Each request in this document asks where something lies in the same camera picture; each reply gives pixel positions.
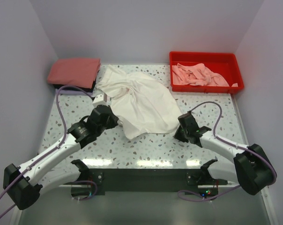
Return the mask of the white printed t shirt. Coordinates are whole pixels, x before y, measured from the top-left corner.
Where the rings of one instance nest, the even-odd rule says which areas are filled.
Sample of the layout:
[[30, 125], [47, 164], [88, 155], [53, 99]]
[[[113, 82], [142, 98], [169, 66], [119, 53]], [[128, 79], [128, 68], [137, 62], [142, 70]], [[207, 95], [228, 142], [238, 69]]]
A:
[[170, 91], [142, 72], [108, 66], [96, 88], [112, 99], [112, 112], [129, 140], [145, 133], [172, 133], [179, 126], [182, 112]]

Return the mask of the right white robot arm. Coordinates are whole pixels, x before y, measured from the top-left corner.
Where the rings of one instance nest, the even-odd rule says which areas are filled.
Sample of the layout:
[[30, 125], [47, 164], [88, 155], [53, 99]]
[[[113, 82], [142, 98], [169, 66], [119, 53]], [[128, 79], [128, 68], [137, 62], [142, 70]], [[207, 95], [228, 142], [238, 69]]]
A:
[[211, 184], [218, 179], [232, 181], [248, 194], [255, 195], [276, 181], [276, 172], [261, 146], [232, 142], [217, 135], [214, 129], [199, 127], [190, 112], [179, 116], [178, 121], [175, 139], [211, 150], [227, 159], [224, 164], [219, 164], [216, 159], [203, 164], [200, 168], [203, 183]]

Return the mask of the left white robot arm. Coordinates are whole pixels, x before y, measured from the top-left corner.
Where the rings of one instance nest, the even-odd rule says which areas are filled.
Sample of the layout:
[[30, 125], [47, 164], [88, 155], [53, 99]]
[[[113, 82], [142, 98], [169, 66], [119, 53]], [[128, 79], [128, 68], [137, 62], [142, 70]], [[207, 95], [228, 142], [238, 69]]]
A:
[[40, 180], [65, 158], [94, 142], [106, 129], [116, 127], [118, 120], [109, 106], [98, 105], [47, 150], [19, 166], [8, 165], [3, 188], [16, 207], [24, 210], [33, 205], [45, 187]]

